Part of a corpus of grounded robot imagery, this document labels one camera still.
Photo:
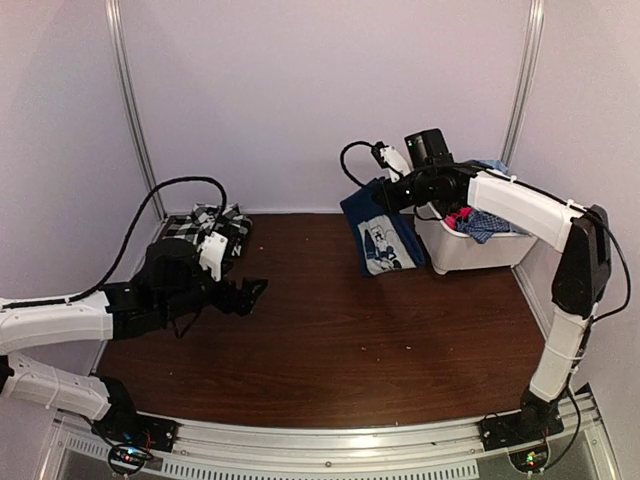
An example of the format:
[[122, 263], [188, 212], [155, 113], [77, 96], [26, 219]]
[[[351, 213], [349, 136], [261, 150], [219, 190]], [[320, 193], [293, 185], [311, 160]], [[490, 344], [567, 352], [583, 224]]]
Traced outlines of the black white plaid shirt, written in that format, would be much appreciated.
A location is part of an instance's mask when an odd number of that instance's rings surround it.
[[161, 233], [162, 238], [178, 238], [197, 245], [213, 232], [227, 239], [225, 258], [239, 258], [247, 246], [253, 230], [252, 219], [238, 204], [219, 205], [196, 203], [192, 210], [170, 218]]

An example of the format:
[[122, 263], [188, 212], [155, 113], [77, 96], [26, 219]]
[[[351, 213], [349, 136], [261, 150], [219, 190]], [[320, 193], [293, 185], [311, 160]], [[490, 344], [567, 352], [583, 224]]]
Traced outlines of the navy blue garment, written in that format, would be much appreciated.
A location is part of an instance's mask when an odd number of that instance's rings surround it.
[[340, 202], [353, 234], [364, 277], [424, 267], [426, 260], [416, 235], [404, 216], [388, 213], [374, 201], [382, 193], [376, 178]]

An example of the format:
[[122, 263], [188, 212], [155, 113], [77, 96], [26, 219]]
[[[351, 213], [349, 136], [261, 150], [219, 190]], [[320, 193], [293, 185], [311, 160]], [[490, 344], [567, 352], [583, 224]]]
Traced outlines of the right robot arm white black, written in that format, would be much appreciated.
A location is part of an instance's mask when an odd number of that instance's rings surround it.
[[627, 307], [598, 310], [612, 256], [622, 252], [606, 210], [562, 199], [482, 161], [456, 161], [447, 151], [427, 151], [423, 160], [411, 162], [378, 141], [371, 153], [390, 174], [374, 189], [376, 202], [387, 212], [429, 202], [468, 206], [512, 224], [554, 252], [555, 270], [548, 278], [552, 320], [540, 360], [518, 410], [490, 418], [483, 429], [499, 445], [510, 437], [530, 442], [559, 430], [558, 403], [570, 391], [592, 328]]

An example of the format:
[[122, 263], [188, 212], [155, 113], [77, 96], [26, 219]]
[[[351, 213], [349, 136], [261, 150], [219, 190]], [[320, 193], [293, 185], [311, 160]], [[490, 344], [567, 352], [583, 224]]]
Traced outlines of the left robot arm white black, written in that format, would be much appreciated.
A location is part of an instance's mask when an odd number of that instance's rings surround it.
[[75, 341], [120, 341], [197, 319], [206, 307], [248, 315], [268, 282], [226, 278], [228, 241], [211, 234], [195, 245], [169, 238], [148, 246], [127, 282], [103, 283], [68, 298], [13, 301], [1, 307], [1, 395], [66, 410], [106, 427], [123, 444], [137, 442], [144, 424], [126, 387], [109, 377], [78, 376], [24, 356], [24, 350]]

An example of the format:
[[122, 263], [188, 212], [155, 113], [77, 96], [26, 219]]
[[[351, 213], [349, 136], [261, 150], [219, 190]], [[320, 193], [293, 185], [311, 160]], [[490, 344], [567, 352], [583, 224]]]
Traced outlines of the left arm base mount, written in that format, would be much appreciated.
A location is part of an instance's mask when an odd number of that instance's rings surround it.
[[109, 408], [99, 420], [89, 420], [91, 431], [109, 447], [107, 464], [124, 478], [141, 471], [153, 452], [171, 453], [178, 432], [174, 420], [139, 413], [126, 387], [104, 377]]

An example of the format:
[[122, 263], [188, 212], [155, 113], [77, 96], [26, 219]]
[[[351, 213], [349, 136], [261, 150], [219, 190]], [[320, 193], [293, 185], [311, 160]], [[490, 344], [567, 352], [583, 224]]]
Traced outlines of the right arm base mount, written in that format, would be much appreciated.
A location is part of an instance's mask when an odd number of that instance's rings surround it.
[[558, 398], [547, 402], [525, 391], [518, 411], [487, 414], [478, 422], [484, 450], [514, 447], [509, 458], [518, 472], [542, 473], [551, 463], [548, 437], [564, 431], [558, 403]]

